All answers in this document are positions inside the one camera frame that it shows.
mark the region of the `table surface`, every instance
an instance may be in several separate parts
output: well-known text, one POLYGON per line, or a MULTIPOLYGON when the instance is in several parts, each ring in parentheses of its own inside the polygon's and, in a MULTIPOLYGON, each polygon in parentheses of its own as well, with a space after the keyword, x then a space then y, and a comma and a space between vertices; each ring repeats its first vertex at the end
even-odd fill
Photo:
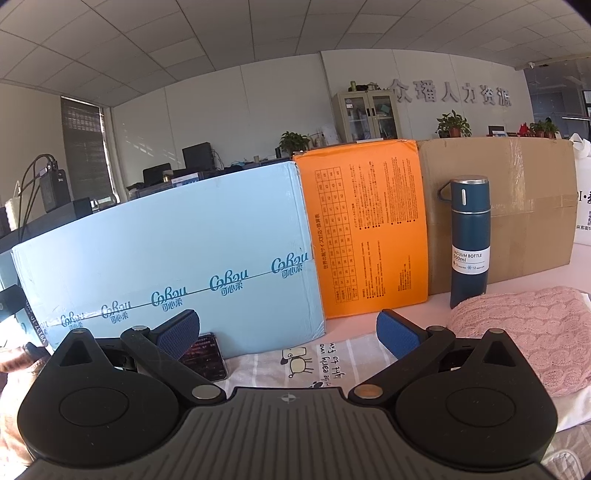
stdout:
MULTIPOLYGON (((570 264, 545 272, 488 285, 487 293, 517 293, 564 285, 591 293, 591 247, 573 245, 570 264)), ((450 318, 449 293, 431 295, 425 303, 395 309, 411 322, 425 328, 447 325, 450 318)), ((375 332, 377 312, 326 321, 324 341, 340 342, 375 332)))

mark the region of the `white fabric with cartoon print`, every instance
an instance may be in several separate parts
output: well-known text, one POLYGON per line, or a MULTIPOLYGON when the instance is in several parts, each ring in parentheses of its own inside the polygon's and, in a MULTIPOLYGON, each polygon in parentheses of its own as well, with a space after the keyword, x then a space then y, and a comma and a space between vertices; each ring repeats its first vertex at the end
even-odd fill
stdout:
POLYGON ((375 333, 322 341, 286 350, 242 355, 226 361, 228 379, 219 382, 228 395, 234 387, 341 387, 346 396, 355 385, 395 361, 375 333))

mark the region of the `orange box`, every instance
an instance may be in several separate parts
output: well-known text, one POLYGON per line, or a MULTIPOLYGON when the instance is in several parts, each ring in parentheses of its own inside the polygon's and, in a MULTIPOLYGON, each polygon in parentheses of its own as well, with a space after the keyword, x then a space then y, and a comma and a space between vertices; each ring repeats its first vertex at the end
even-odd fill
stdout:
POLYGON ((298 155, 327 318, 427 300, 427 224, 417 143, 298 155))

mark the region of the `blue vacuum bottle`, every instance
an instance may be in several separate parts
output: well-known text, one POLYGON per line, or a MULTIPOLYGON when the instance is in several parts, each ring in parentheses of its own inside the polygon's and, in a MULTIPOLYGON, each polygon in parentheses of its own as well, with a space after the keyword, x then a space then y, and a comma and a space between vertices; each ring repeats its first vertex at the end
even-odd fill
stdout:
POLYGON ((457 177, 437 191, 452 204, 452 292, 449 306, 486 293, 491 256, 491 195, 488 179, 457 177), (452 199, 441 191, 450 185, 452 199))

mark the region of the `blue gripper pad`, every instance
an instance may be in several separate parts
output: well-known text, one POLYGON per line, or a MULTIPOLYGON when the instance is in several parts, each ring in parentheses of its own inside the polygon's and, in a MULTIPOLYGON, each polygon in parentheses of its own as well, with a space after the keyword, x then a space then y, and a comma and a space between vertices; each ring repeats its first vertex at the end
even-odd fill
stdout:
POLYGON ((392 310, 382 310, 376 322, 378 340, 401 359, 427 339, 427 332, 392 310))
POLYGON ((178 360, 199 337, 199 317, 184 310, 150 332, 157 347, 178 360))

